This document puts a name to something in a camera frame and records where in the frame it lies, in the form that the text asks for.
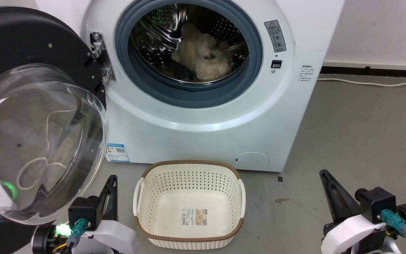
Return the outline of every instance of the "door hinge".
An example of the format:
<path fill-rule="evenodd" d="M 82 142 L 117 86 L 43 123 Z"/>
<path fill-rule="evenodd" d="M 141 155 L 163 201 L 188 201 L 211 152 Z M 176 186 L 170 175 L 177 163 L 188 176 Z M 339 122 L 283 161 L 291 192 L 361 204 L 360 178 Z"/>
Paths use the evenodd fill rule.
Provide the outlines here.
<path fill-rule="evenodd" d="M 101 68 L 103 84 L 108 82 L 108 80 L 116 80 L 111 60 L 106 50 L 103 34 L 101 32 L 91 32 L 90 44 L 92 45 L 92 58 L 97 60 Z"/>

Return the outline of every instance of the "barcode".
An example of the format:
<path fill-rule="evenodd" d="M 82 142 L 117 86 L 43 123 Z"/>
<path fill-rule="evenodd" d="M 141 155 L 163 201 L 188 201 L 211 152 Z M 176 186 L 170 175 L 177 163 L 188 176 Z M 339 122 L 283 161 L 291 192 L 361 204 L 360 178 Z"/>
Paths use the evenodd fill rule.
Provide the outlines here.
<path fill-rule="evenodd" d="M 187 226 L 187 223 L 186 223 L 186 213 L 185 213 L 185 212 L 183 212 L 182 215 L 181 215 L 181 225 L 182 225 L 182 226 Z"/>

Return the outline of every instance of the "white cable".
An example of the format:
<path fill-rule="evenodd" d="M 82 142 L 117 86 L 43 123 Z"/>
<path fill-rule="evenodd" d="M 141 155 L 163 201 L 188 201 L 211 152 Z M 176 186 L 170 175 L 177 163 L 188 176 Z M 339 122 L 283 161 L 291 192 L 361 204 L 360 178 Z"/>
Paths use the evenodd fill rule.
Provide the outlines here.
<path fill-rule="evenodd" d="M 322 78 L 322 79 L 317 79 L 317 80 L 318 81 L 340 81 L 340 82 L 346 82 L 346 83 L 357 84 L 357 85 L 375 85 L 375 86 L 383 86 L 383 87 L 396 87 L 396 86 L 406 85 L 406 83 L 393 84 L 393 85 L 385 85 L 385 84 L 378 84 L 378 83 L 363 83 L 363 82 L 355 82 L 355 81 L 350 81 L 350 80 L 345 80 L 345 79 L 334 79 L 334 78 Z"/>
<path fill-rule="evenodd" d="M 50 142 L 48 141 L 48 122 L 49 122 L 49 120 L 50 120 L 50 116 L 51 116 L 52 114 L 54 114 L 54 113 L 68 113 L 68 112 L 72 112 L 72 111 L 75 111 L 75 110 L 77 110 L 77 108 L 71 109 L 71 110 L 58 110 L 58 111 L 53 111 L 53 112 L 51 112 L 50 114 L 48 114 L 48 116 L 47 116 L 47 128 L 46 128 L 47 155 L 48 155 L 48 151 L 50 150 Z M 40 172 L 40 176 L 42 176 L 42 175 L 43 175 L 43 172 L 45 171 L 45 169 L 46 169 L 47 167 L 51 166 L 51 165 L 58 165 L 58 166 L 63 167 L 64 169 L 67 169 L 67 167 L 66 167 L 64 164 L 60 163 L 60 162 L 48 163 L 48 159 L 47 159 L 46 157 L 35 158 L 35 159 L 33 159 L 32 161 L 29 161 L 28 163 L 26 163 L 26 165 L 24 165 L 24 166 L 21 168 L 20 172 L 18 173 L 18 176 L 17 176 L 17 187 L 18 187 L 19 189 L 21 189 L 21 190 L 30 190 L 30 189 L 34 188 L 34 186 L 37 185 L 37 182 L 40 180 L 40 176 L 39 176 L 39 177 L 35 180 L 35 182 L 34 182 L 31 186 L 29 186 L 29 187 L 23 187 L 23 186 L 21 186 L 20 177 L 21 177 L 21 175 L 23 174 L 24 170 L 27 168 L 27 166 L 29 166 L 32 162 L 43 161 L 43 160 L 44 160 L 47 164 L 46 164 L 45 167 L 42 168 L 42 171 Z"/>

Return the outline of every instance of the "white plastic basket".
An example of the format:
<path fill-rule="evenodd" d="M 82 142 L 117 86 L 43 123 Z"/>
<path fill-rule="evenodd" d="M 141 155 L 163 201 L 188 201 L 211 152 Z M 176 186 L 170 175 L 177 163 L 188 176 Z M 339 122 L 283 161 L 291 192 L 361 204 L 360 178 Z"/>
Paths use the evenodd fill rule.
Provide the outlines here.
<path fill-rule="evenodd" d="M 244 221 L 245 187 L 225 163 L 163 161 L 137 182 L 133 213 L 138 230 L 157 246 L 221 248 Z"/>

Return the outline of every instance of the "plush toy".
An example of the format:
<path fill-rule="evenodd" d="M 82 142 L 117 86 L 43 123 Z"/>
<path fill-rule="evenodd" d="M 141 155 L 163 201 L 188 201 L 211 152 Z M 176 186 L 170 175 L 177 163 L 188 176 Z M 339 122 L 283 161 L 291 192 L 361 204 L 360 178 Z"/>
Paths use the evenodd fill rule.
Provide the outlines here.
<path fill-rule="evenodd" d="M 218 79 L 231 72 L 232 57 L 227 42 L 217 47 L 216 39 L 203 34 L 191 23 L 184 24 L 181 33 L 179 51 L 172 54 L 172 60 L 184 65 L 202 81 Z"/>

